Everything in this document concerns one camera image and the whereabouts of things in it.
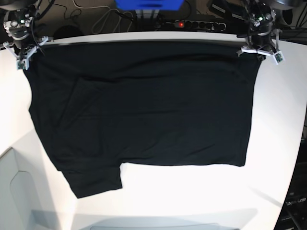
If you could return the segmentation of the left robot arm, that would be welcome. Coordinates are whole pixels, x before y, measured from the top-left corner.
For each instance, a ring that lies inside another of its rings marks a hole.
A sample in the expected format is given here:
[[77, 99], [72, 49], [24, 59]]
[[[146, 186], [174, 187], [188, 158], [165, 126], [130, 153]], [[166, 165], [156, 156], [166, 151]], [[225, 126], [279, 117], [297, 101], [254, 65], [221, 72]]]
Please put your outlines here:
[[282, 31], [276, 27], [276, 11], [260, 0], [245, 0], [243, 3], [246, 10], [244, 20], [248, 28], [246, 34], [242, 35], [246, 44], [237, 54], [256, 54], [270, 57], [276, 65], [284, 63], [285, 58], [279, 47]]

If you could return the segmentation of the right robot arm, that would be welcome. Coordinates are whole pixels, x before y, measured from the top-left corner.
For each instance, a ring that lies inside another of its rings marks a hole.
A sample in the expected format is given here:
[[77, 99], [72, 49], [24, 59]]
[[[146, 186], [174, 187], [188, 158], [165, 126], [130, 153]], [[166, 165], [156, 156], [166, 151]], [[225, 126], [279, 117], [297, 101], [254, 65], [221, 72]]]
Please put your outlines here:
[[35, 22], [46, 15], [54, 1], [51, 0], [43, 12], [39, 13], [41, 4], [41, 0], [2, 0], [0, 2], [0, 9], [5, 11], [3, 28], [12, 39], [12, 42], [3, 42], [0, 48], [6, 49], [15, 57], [18, 70], [29, 69], [32, 55], [38, 51], [43, 54], [43, 46], [53, 41], [52, 37], [37, 36], [37, 32], [43, 26], [35, 26]]

